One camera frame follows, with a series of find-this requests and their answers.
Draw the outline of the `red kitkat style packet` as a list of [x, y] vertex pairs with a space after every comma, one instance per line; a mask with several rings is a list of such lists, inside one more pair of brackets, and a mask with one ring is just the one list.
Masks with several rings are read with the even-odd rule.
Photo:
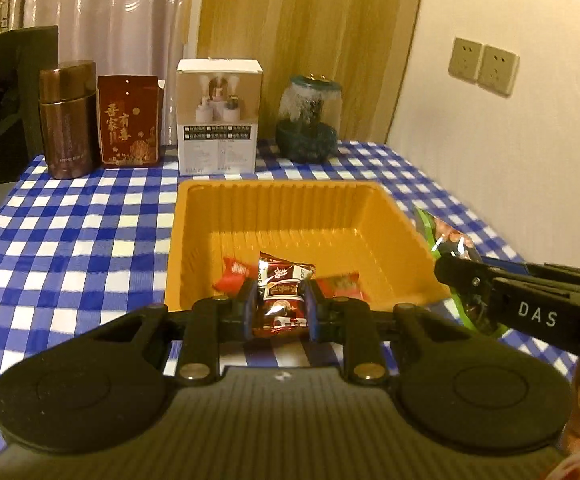
[[360, 274], [357, 272], [324, 276], [318, 278], [316, 283], [326, 298], [348, 297], [367, 301], [368, 295], [360, 284]]

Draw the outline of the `red snack packet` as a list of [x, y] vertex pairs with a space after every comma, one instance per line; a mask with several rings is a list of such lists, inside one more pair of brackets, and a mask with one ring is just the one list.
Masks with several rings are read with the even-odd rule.
[[227, 296], [236, 296], [243, 283], [258, 277], [258, 267], [232, 257], [224, 258], [224, 271], [213, 289]]

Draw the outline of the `dark red coffee candy packet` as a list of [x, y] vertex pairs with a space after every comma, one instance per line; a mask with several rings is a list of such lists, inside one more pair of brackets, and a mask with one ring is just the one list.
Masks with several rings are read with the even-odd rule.
[[311, 263], [293, 262], [268, 252], [258, 257], [258, 291], [253, 335], [269, 338], [307, 329], [303, 286], [316, 268]]

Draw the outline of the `blue white checkered tablecloth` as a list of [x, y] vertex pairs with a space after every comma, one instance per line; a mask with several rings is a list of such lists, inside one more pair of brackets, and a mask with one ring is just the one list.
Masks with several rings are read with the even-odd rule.
[[[262, 144], [255, 174], [226, 179], [377, 181], [402, 211], [429, 209], [487, 257], [522, 261], [498, 233], [442, 186], [382, 144], [342, 141], [325, 165], [296, 165]], [[164, 299], [174, 221], [176, 150], [150, 168], [101, 169], [56, 180], [37, 156], [0, 204], [0, 373], [75, 334]], [[334, 344], [227, 350], [229, 364], [341, 362]], [[5, 446], [0, 435], [0, 450]]]

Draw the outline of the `orange plastic tray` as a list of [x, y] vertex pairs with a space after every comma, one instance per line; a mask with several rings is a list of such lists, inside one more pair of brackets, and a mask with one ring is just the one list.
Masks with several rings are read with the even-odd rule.
[[412, 220], [372, 181], [186, 180], [177, 190], [164, 302], [188, 310], [212, 296], [234, 257], [261, 252], [314, 264], [320, 278], [358, 273], [371, 309], [450, 298]]

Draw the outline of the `red chinese gift box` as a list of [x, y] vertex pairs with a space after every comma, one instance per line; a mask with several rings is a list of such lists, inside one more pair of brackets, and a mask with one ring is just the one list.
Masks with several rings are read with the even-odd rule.
[[157, 76], [97, 80], [99, 149], [105, 167], [148, 167], [160, 159], [162, 89]]

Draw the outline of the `brown metal tin canister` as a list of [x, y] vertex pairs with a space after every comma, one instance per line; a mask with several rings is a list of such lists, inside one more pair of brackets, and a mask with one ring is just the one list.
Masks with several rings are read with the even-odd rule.
[[65, 62], [38, 76], [40, 124], [48, 171], [54, 179], [75, 179], [100, 164], [96, 63]]

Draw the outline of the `white humidifier product box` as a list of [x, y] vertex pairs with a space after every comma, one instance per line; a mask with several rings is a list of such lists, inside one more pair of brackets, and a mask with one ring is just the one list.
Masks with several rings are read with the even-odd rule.
[[176, 72], [178, 170], [184, 177], [255, 170], [263, 69], [247, 58], [184, 58]]

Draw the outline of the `green glass dome jar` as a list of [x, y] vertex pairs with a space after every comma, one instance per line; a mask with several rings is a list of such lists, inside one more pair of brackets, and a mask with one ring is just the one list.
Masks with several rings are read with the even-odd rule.
[[336, 151], [342, 88], [314, 74], [293, 76], [280, 99], [275, 140], [281, 155], [298, 164], [321, 164]]

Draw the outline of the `yellow brown curtain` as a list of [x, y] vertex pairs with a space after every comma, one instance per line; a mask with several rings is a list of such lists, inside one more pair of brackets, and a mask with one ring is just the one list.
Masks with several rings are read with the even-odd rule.
[[294, 75], [342, 87], [339, 136], [386, 142], [401, 93], [420, 0], [202, 0], [202, 58], [255, 58], [263, 76], [260, 136], [275, 135]]

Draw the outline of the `white sheer curtain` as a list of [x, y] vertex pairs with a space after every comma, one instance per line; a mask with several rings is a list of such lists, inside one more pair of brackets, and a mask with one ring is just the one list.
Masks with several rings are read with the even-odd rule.
[[164, 81], [161, 142], [175, 144], [175, 75], [187, 52], [191, 0], [8, 1], [10, 27], [58, 27], [60, 61], [92, 60], [100, 75]]

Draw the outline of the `right wall power socket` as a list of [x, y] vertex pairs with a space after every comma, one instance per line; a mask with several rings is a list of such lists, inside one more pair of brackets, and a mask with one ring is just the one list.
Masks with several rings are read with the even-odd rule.
[[519, 68], [520, 58], [493, 46], [485, 46], [479, 70], [478, 85], [500, 96], [511, 96]]

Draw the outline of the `wall power socket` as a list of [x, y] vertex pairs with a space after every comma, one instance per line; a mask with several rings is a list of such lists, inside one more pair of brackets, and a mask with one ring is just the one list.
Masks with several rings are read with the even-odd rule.
[[475, 84], [478, 80], [484, 45], [465, 38], [456, 38], [453, 44], [448, 74]]
[[500, 96], [511, 96], [519, 68], [520, 58], [493, 46], [485, 46], [479, 70], [478, 85]]

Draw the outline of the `left wall power socket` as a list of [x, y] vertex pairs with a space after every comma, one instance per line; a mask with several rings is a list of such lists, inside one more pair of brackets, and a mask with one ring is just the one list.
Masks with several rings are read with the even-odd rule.
[[448, 74], [475, 84], [478, 80], [484, 45], [465, 38], [456, 38], [453, 44]]

